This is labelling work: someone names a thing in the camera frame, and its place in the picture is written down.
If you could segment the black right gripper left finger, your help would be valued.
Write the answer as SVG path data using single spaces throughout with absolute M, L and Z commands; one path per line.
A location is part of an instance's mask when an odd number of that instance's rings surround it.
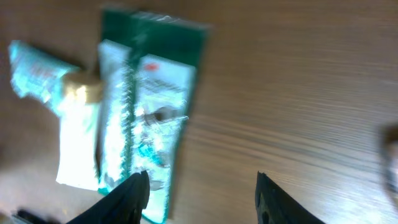
M 149 195 L 148 173 L 135 173 L 68 224 L 140 224 Z

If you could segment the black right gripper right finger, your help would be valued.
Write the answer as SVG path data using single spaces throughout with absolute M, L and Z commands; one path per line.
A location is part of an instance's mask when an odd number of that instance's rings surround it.
M 258 224 L 324 224 L 265 173 L 257 173 L 255 206 Z

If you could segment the white cream tube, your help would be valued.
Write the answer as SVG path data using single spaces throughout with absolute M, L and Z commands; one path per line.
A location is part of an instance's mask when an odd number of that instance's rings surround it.
M 60 160 L 56 181 L 80 189 L 99 187 L 96 147 L 103 96 L 99 77 L 85 72 L 62 78 Z

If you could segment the green glove package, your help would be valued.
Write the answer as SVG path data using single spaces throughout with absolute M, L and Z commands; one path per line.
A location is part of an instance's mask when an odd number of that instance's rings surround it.
M 104 81 L 99 191 L 146 171 L 143 217 L 165 223 L 175 158 L 189 118 L 208 26 L 170 15 L 106 8 L 98 59 Z

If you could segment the mint wipes pack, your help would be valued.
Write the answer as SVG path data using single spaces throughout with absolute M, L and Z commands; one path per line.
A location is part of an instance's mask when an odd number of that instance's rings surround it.
M 8 46 L 11 86 L 19 98 L 31 97 L 59 116 L 63 100 L 62 77 L 79 67 L 61 61 L 20 40 Z

